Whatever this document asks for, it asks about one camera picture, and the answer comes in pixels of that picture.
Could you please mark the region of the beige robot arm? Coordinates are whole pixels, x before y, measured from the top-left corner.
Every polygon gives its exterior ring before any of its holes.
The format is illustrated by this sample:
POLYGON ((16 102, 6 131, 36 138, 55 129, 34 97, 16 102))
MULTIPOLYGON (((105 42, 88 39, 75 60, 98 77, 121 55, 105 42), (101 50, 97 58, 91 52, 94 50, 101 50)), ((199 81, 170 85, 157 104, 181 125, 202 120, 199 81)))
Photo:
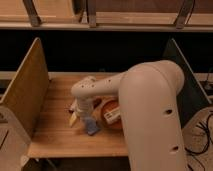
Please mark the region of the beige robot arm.
POLYGON ((188 171, 177 107, 183 85, 181 67, 161 60, 100 81, 86 77, 72 86, 71 93, 86 127, 94 125, 94 96, 118 96, 131 171, 188 171))

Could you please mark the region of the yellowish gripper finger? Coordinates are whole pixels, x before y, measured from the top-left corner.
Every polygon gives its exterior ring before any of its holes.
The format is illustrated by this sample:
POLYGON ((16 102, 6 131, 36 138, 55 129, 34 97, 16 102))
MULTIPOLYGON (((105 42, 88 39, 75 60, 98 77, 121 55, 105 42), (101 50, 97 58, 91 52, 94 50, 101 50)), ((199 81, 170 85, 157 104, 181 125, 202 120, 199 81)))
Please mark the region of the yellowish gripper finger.
POLYGON ((92 123, 91 117, 84 117, 83 121, 86 126, 91 125, 91 123, 92 123))
POLYGON ((73 125, 76 123, 77 119, 78 119, 78 116, 75 113, 73 113, 69 119, 69 126, 73 127, 73 125))

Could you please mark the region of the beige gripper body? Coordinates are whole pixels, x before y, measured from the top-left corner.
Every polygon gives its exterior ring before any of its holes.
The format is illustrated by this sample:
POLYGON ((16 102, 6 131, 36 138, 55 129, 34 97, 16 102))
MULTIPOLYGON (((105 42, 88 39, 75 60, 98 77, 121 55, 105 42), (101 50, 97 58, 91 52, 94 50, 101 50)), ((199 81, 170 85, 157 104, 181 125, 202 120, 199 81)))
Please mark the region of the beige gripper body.
POLYGON ((93 100, 91 98, 77 100, 77 113, 80 117, 90 116, 93 110, 93 100))

